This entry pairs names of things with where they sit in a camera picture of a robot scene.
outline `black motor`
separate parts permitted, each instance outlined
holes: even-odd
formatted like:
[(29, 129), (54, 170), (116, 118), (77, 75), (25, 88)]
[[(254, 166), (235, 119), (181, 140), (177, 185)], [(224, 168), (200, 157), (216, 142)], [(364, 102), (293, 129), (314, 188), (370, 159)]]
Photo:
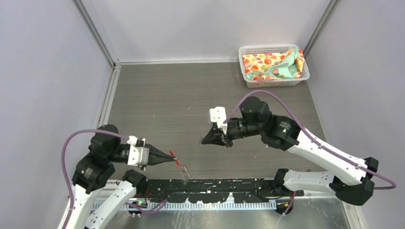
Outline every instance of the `black motor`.
[(210, 132), (201, 140), (201, 144), (214, 144), (232, 147), (233, 140), (261, 135), (263, 143), (272, 148), (287, 150), (298, 144), (299, 127), (294, 120), (285, 116), (271, 114), (266, 102), (251, 96), (239, 106), (242, 118), (228, 121), (227, 133), (213, 124)]

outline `colorful fabric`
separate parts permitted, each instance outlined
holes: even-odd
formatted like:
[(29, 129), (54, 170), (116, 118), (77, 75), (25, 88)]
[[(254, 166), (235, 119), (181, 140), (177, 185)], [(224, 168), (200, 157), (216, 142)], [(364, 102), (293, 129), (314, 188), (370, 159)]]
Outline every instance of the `colorful fabric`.
[(287, 52), (268, 52), (242, 56), (246, 78), (264, 81), (300, 78), (304, 66), (304, 55), (298, 48)]

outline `gray wall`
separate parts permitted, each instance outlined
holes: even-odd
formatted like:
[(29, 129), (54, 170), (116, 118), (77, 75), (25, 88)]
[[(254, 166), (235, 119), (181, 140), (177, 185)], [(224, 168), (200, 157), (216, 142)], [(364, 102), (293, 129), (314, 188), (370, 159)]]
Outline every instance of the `gray wall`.
[(71, 0), (1, 1), (0, 33), (0, 227), (56, 228), (111, 68)]
[(235, 60), (245, 45), (304, 48), (327, 0), (85, 0), (122, 62)]
[[(307, 61), (327, 140), (375, 157), (397, 182), (360, 209), (371, 229), (403, 228), (405, 218), (405, 1), (341, 1)], [(377, 186), (387, 185), (373, 178)]]

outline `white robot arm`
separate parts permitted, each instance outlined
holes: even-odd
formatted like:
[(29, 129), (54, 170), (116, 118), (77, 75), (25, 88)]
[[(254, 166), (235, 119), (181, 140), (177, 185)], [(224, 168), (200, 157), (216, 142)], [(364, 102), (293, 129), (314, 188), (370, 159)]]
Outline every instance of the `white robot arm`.
[(274, 183), (282, 188), (289, 191), (312, 190), (331, 193), (342, 201), (354, 205), (363, 205), (372, 196), (374, 188), (374, 183), (370, 180), (372, 175), (359, 167), (376, 172), (378, 161), (374, 158), (362, 159), (351, 156), (305, 129), (321, 146), (358, 165), (354, 167), (311, 141), (291, 118), (271, 114), (267, 103), (256, 97), (248, 97), (239, 108), (243, 118), (231, 118), (225, 124), (225, 108), (210, 109), (209, 121), (213, 127), (202, 139), (201, 144), (231, 147), (233, 140), (261, 135), (262, 142), (269, 147), (297, 154), (327, 170), (315, 173), (279, 169)]
[[(113, 125), (104, 125), (99, 130), (118, 133)], [(115, 192), (90, 215), (98, 195), (115, 172), (112, 162), (145, 170), (147, 165), (176, 160), (146, 144), (144, 138), (139, 140), (134, 136), (130, 136), (126, 144), (121, 144), (118, 137), (96, 133), (89, 149), (90, 152), (76, 165), (72, 178), (74, 206), (70, 209), (70, 202), (67, 203), (59, 229), (83, 229), (85, 226), (89, 229), (103, 229), (125, 202), (135, 195), (139, 185), (146, 182), (144, 175), (134, 170), (127, 171)]]

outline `white plastic basket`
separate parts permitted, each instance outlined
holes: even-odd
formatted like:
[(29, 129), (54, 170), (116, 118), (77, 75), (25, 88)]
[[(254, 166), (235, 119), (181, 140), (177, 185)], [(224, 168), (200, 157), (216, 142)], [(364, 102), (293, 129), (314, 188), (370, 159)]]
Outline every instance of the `white plastic basket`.
[(276, 45), (253, 45), (253, 46), (243, 46), (239, 48), (239, 64), (241, 66), (241, 71), (243, 79), (246, 81), (247, 87), (285, 87), (294, 86), (303, 80), (309, 79), (309, 69), (307, 62), (304, 62), (302, 69), (301, 78), (295, 79), (279, 79), (279, 80), (268, 80), (268, 81), (256, 81), (248, 80), (246, 78), (245, 67), (243, 65), (242, 56), (246, 54), (260, 54), (266, 52), (287, 52), (288, 50), (297, 47), (294, 44), (276, 44)]

